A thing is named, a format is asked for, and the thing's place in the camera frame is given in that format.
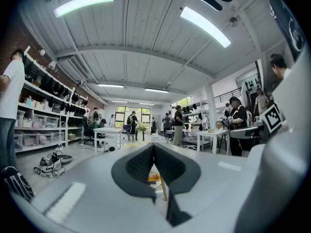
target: brick wall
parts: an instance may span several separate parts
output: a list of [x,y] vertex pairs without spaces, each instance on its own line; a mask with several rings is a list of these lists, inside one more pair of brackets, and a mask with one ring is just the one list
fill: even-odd
[[[0,38],[0,74],[4,72],[6,67],[10,63],[10,57],[14,50],[20,48],[22,50],[26,50],[28,46],[31,48],[29,49],[28,53],[34,59],[37,57],[38,51],[41,50],[39,44],[35,41],[33,36],[28,31],[27,27],[24,25],[21,17],[18,13],[14,13],[14,17],[10,18],[10,21],[7,23],[6,29],[4,34]],[[45,67],[51,62],[51,59],[44,55],[43,57],[39,56],[38,63]],[[76,84],[69,79],[62,70],[58,69],[55,73],[54,71],[50,72],[51,75],[56,77],[60,82],[68,86],[69,88],[76,87]],[[78,94],[83,97],[88,97],[88,104],[87,107],[91,110],[94,107],[99,109],[103,109],[104,105],[97,101],[94,97],[92,97],[89,93],[81,89],[80,87],[76,88]],[[23,89],[22,93],[27,94],[28,91]]]

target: white ceiling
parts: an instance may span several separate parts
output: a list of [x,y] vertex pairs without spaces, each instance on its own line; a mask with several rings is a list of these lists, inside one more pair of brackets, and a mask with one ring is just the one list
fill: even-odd
[[[55,18],[53,9],[67,1],[23,0],[20,14],[49,55],[77,55],[77,47],[89,81],[121,83],[126,87],[89,85],[105,100],[141,99],[160,105],[176,101],[207,78],[216,82],[256,61],[262,52],[283,39],[270,15],[268,0],[221,1],[221,12],[200,0],[115,0]],[[181,18],[181,8],[185,6],[214,23],[231,45],[223,48],[206,32]],[[236,27],[229,25],[231,17],[238,18]],[[61,65],[76,77],[66,62]],[[167,87],[169,94],[143,89],[163,89],[168,82],[172,82]]]

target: fluorescent light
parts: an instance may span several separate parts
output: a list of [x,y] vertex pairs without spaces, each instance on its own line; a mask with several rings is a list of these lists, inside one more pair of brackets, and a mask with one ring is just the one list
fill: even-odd
[[89,6],[89,5],[93,5],[96,3],[102,3],[102,2],[112,2],[114,0],[71,0],[69,2],[64,3],[63,5],[60,5],[59,7],[57,7],[56,9],[53,10],[54,15],[56,18],[61,17],[62,15],[85,7],[85,6]]
[[201,29],[208,32],[211,36],[213,36],[216,40],[218,40],[219,43],[223,45],[223,47],[226,48],[230,45],[231,42],[224,35],[223,32],[221,32],[214,24],[212,24],[204,16],[200,15],[193,9],[185,7],[180,16],[184,19],[189,20],[190,22],[199,26]]
[[139,104],[154,105],[154,103],[139,103]]
[[127,101],[118,101],[118,100],[111,100],[111,102],[127,103]]
[[145,88],[145,91],[155,91],[155,92],[169,93],[169,91],[166,91],[166,90],[149,89],[149,88]]
[[115,87],[115,88],[124,88],[123,85],[119,84],[103,84],[103,83],[98,83],[98,86],[105,86],[105,87]]

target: railing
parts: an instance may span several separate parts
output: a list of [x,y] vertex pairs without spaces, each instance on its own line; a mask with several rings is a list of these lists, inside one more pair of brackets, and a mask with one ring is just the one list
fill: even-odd
[[239,97],[241,96],[241,88],[235,89],[233,91],[229,91],[227,93],[221,94],[215,97],[215,103],[227,102],[231,97]]

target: white pillar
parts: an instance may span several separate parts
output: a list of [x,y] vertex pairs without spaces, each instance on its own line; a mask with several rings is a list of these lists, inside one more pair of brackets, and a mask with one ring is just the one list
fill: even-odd
[[208,81],[206,81],[204,87],[205,87],[205,91],[207,95],[210,128],[214,129],[216,121],[217,121],[214,92],[213,92],[212,85]]

